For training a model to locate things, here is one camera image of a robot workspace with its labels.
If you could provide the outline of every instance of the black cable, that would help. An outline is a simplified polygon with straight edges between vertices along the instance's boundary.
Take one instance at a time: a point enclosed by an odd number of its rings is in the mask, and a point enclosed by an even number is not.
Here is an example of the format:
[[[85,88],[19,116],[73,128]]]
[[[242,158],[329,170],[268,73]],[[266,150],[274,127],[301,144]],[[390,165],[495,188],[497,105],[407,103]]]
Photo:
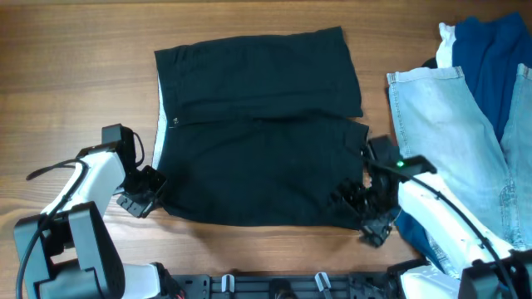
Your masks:
[[[26,252],[24,252],[24,255],[22,256],[22,260],[20,262],[20,266],[18,268],[18,275],[17,275],[17,286],[16,286],[16,293],[17,293],[17,299],[22,299],[22,281],[24,280],[24,273],[26,272],[26,266],[27,262],[30,258],[30,255],[32,254],[32,250],[35,247],[35,244],[37,243],[37,240],[41,236],[41,233],[45,231],[48,227],[48,224],[53,220],[54,216],[56,216],[57,211],[59,211],[65,204],[70,200],[70,197],[76,192],[77,188],[80,186],[83,179],[86,177],[87,170],[89,169],[89,165],[80,159],[69,159],[63,162],[59,162],[55,165],[48,166],[42,169],[38,169],[32,173],[30,173],[26,180],[34,179],[37,176],[41,174],[45,174],[46,172],[55,169],[55,168],[66,168],[66,164],[70,163],[79,163],[81,164],[81,173],[77,177],[74,184],[68,189],[68,191],[63,195],[61,198],[61,201],[48,213],[48,215],[42,220],[41,224],[37,228],[37,231],[33,234],[32,238],[30,239],[29,244],[26,247]]]
[[[136,132],[133,132],[133,135],[135,135],[136,138],[139,140],[140,151],[142,151],[142,158],[140,158],[140,161],[135,162],[135,166],[139,167],[139,166],[142,165],[142,162],[144,162],[144,146],[142,145],[142,141],[140,140],[140,136]]]
[[[491,246],[490,240],[485,238],[482,235],[482,233],[478,230],[478,228],[476,228],[476,226],[462,213],[462,211],[460,211],[447,197],[445,197],[445,195],[443,195],[440,191],[437,191],[436,189],[432,188],[431,186],[429,186],[425,182],[423,182],[423,181],[421,181],[421,180],[419,180],[419,179],[417,179],[417,178],[415,178],[415,177],[413,177],[413,176],[411,176],[409,174],[401,173],[398,170],[395,170],[395,169],[393,169],[391,167],[387,167],[385,165],[379,164],[378,162],[376,162],[374,160],[367,159],[365,157],[362,157],[362,159],[364,159],[366,162],[368,162],[372,166],[375,166],[375,167],[377,167],[379,169],[386,170],[389,173],[392,173],[392,174],[395,174],[395,175],[397,175],[399,177],[402,177],[404,179],[409,179],[409,180],[412,180],[412,181],[416,182],[421,187],[431,191],[437,198],[443,200],[447,205],[449,205],[464,220],[464,222],[467,223],[467,225],[471,228],[473,233],[475,233],[475,235],[480,239],[480,241],[482,242],[482,245],[484,245],[488,249],[488,252],[490,252],[491,256],[495,260],[495,264],[500,269],[500,273],[502,274],[504,282],[505,282],[506,286],[508,287],[508,289],[510,290],[510,295],[512,296],[512,298],[518,299],[517,292],[515,291],[515,288],[514,288],[514,284],[512,283],[511,278],[510,278],[510,274],[506,270],[505,266],[502,264],[502,261],[500,260],[500,257],[497,254],[497,252],[495,252],[495,250]]]

